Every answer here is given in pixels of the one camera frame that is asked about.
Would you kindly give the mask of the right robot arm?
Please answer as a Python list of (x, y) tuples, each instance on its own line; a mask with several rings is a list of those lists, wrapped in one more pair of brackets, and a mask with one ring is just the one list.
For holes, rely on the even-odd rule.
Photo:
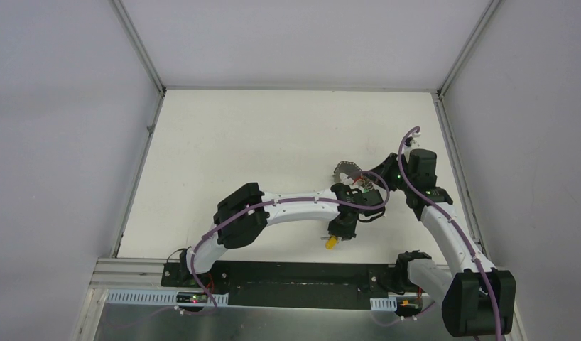
[(418, 286), (428, 293), (440, 305), (452, 336), (493, 335), (500, 340), (512, 331), (516, 279), (488, 260), (461, 228), (452, 198), (437, 185), (437, 159), (435, 152), (421, 148), (391, 153), (368, 176), (405, 194), (450, 270), (445, 274), (430, 259), (412, 259), (393, 270), (393, 284), (402, 291)]

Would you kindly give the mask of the yellow tagged key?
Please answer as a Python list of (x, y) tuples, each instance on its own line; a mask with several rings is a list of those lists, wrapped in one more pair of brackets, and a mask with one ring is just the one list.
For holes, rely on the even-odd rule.
[(339, 243), (339, 239), (336, 236), (329, 236), (325, 240), (325, 248), (326, 250), (334, 249)]

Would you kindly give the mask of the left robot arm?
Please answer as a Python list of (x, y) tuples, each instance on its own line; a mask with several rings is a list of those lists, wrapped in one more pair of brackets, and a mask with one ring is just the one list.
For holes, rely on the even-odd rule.
[(247, 183), (220, 201), (208, 231), (180, 254), (178, 276), (189, 287), (200, 286), (227, 251), (249, 246), (275, 224), (319, 220), (332, 225), (333, 237), (351, 239), (367, 209), (362, 191), (342, 183), (304, 193), (272, 193)]

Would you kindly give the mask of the keyring with keys bunch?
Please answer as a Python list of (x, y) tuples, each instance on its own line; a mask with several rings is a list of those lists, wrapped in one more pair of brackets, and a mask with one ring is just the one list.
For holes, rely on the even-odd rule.
[(362, 174), (362, 169), (354, 162), (340, 161), (332, 174), (333, 183), (349, 185), (363, 191), (374, 189), (374, 184), (370, 179)]

